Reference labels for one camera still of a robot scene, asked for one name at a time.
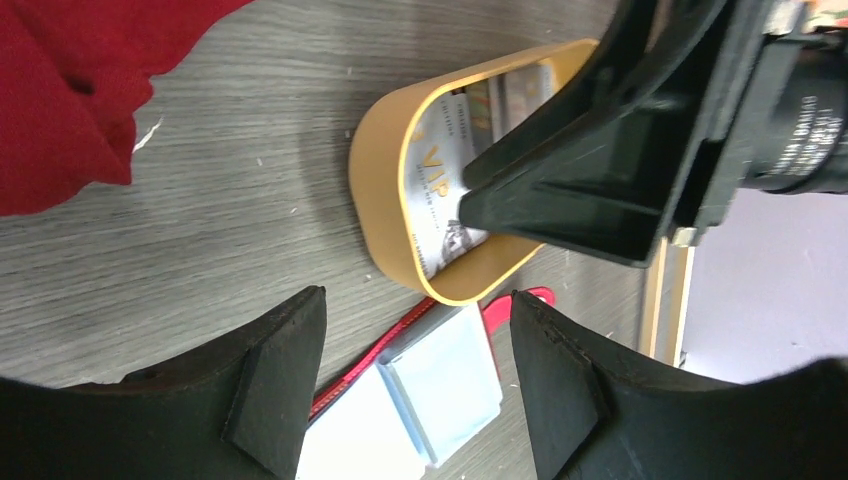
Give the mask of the yellow oval tray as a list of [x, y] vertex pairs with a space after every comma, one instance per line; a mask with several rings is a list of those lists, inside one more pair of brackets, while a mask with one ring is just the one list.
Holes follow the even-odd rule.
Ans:
[[405, 156], [415, 125], [438, 96], [534, 63], [550, 64], [556, 85], [563, 86], [597, 44], [585, 38], [522, 50], [400, 88], [367, 111], [350, 147], [349, 188], [368, 252], [386, 277], [442, 304], [463, 306], [492, 293], [542, 248], [537, 241], [494, 234], [427, 277], [404, 198]]

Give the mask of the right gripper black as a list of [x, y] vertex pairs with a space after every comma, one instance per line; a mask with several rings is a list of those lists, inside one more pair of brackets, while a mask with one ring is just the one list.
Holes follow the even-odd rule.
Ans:
[[732, 23], [715, 72], [728, 81], [674, 213], [672, 242], [697, 245], [740, 189], [847, 192], [847, 4], [756, 1]]

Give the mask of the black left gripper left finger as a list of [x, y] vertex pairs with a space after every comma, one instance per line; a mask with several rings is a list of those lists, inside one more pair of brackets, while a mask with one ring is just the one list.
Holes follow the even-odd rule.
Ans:
[[5, 479], [292, 479], [327, 326], [309, 286], [112, 384], [1, 382]]

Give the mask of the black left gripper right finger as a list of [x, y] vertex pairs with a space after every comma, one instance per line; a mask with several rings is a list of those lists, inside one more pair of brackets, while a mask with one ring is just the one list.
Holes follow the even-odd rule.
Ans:
[[511, 338], [541, 479], [843, 479], [847, 362], [752, 384], [671, 367], [526, 291]]

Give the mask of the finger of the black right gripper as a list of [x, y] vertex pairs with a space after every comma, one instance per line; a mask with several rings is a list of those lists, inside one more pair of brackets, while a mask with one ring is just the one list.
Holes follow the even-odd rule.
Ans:
[[730, 132], [769, 12], [765, 1], [622, 1], [576, 76], [463, 172], [467, 227], [645, 267], [689, 227], [698, 159]]

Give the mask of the red card holder wallet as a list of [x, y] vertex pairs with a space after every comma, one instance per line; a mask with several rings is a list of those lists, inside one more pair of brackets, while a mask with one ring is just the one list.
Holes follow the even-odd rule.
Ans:
[[420, 479], [501, 412], [492, 335], [512, 299], [425, 298], [312, 406], [299, 479]]

